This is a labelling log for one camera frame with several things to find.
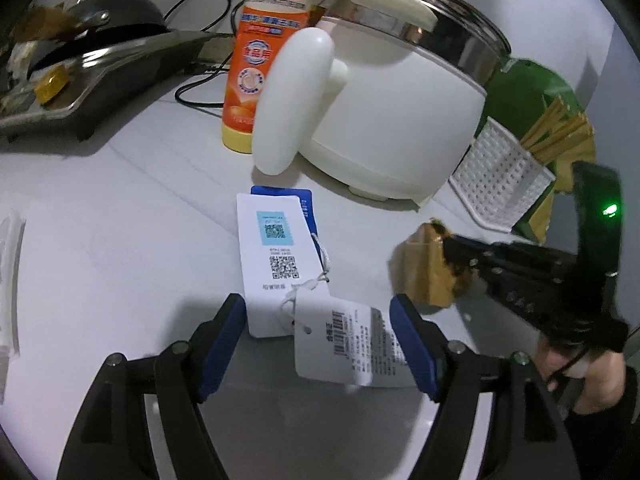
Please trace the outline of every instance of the blue tag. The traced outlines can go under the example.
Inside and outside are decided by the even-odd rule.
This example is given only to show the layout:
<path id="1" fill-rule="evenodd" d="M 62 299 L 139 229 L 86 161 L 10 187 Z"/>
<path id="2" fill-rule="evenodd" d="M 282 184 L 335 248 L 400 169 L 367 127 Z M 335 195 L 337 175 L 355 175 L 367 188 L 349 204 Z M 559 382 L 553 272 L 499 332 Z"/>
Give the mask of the blue tag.
<path id="1" fill-rule="evenodd" d="M 305 216 L 306 225 L 309 227 L 309 232 L 315 235 L 318 234 L 318 227 L 316 226 L 316 219 L 314 218 L 314 206 L 311 198 L 311 190 L 296 189 L 293 187 L 253 186 L 251 188 L 251 194 L 269 196 L 297 196 L 300 199 L 302 213 Z M 320 257 L 320 247 L 318 247 L 318 244 L 315 240 L 314 245 L 316 246 L 318 257 Z"/>

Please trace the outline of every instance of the barcode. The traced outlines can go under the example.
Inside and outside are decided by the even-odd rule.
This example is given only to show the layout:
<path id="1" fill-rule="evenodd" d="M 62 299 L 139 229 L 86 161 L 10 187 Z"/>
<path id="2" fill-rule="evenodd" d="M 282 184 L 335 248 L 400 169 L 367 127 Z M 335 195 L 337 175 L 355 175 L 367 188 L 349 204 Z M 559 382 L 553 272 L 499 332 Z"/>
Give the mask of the barcode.
<path id="1" fill-rule="evenodd" d="M 334 355 L 347 355 L 344 331 L 344 313 L 332 310 L 332 330 L 334 336 Z"/>
<path id="2" fill-rule="evenodd" d="M 267 238 L 286 238 L 282 224 L 265 224 L 264 235 Z"/>
<path id="3" fill-rule="evenodd" d="M 271 275 L 274 280 L 286 280 L 288 278 L 296 280 L 300 277 L 296 259 L 293 256 L 269 256 L 269 263 L 271 264 Z"/>

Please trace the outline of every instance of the qr code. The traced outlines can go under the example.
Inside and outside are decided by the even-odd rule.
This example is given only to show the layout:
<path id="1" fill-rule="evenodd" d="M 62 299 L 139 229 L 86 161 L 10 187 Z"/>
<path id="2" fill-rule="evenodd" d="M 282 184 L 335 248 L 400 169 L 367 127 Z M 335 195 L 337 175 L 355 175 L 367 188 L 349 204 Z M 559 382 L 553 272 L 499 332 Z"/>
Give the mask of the qr code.
<path id="1" fill-rule="evenodd" d="M 265 224 L 264 235 L 267 238 L 286 238 L 282 224 Z"/>
<path id="2" fill-rule="evenodd" d="M 300 277 L 296 259 L 293 256 L 269 256 L 269 263 L 274 280 L 286 280 L 287 278 L 296 280 Z"/>

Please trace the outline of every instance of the human hand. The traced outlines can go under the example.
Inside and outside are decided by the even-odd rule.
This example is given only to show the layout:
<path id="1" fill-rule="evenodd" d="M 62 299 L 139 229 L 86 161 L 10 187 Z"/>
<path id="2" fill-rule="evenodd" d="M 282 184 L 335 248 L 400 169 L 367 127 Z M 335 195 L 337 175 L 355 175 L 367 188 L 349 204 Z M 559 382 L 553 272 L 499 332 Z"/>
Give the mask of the human hand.
<path id="1" fill-rule="evenodd" d="M 538 339 L 538 348 L 533 361 L 544 381 L 556 370 L 562 368 L 575 355 L 576 351 L 551 346 L 544 335 Z M 610 350 L 590 351 L 585 358 L 590 364 L 584 374 L 584 389 L 572 411 L 579 415 L 600 412 L 615 406 L 625 391 L 626 364 L 622 354 Z M 553 391 L 558 384 L 549 384 Z"/>

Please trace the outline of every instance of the yellow bottle cap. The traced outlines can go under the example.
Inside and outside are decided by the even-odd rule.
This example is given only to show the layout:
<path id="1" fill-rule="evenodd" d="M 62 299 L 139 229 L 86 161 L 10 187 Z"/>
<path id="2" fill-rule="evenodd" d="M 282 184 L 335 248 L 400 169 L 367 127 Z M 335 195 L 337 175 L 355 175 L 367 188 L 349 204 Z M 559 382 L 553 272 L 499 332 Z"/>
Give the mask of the yellow bottle cap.
<path id="1" fill-rule="evenodd" d="M 40 104 L 44 105 L 51 101 L 69 83 L 69 74 L 66 67 L 59 64 L 49 70 L 33 89 Z"/>
<path id="2" fill-rule="evenodd" d="M 222 142 L 230 150 L 240 153 L 251 153 L 252 134 L 240 132 L 222 124 Z"/>

